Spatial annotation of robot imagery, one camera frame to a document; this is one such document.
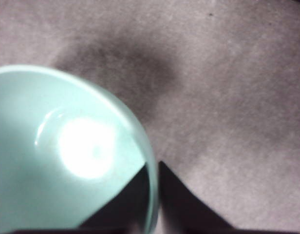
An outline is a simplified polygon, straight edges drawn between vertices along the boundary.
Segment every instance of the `black object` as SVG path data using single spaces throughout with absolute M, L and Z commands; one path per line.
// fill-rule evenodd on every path
M 237 230 L 195 197 L 164 162 L 159 162 L 160 199 L 167 234 L 296 234 Z
M 18 230 L 12 234 L 141 234 L 149 186 L 144 166 L 113 200 L 77 229 Z M 194 196 L 162 161 L 159 162 L 159 191 L 166 234 L 297 234 L 235 229 Z

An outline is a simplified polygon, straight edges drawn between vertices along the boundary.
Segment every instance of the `bowl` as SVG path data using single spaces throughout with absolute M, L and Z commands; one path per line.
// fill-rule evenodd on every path
M 132 111 L 107 90 L 58 70 L 0 68 L 0 233 L 77 228 L 142 167 L 149 233 L 158 212 L 157 169 Z

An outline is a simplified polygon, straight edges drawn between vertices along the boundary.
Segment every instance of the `gray carpet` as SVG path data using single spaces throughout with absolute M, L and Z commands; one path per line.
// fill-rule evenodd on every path
M 300 231 L 299 2 L 0 0 L 0 66 L 15 63 L 116 94 L 235 227 Z

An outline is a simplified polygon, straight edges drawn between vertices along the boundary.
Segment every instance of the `dark object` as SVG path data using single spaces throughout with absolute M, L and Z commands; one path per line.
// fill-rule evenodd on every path
M 167 234 L 296 234 L 237 230 L 195 197 L 162 161 L 159 179 Z
M 143 227 L 149 186 L 147 168 L 144 166 L 114 199 L 84 221 L 80 228 Z
M 167 234 L 297 234 L 235 229 L 195 197 L 164 162 L 159 163 L 159 179 Z M 144 166 L 113 200 L 78 229 L 19 230 L 12 234 L 140 234 L 148 194 L 149 180 Z

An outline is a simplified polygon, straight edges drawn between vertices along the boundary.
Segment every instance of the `mint green bowl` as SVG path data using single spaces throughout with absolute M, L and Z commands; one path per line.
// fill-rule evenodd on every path
M 75 228 L 145 164 L 149 233 L 158 212 L 156 163 L 128 107 L 61 71 L 0 68 L 0 233 Z

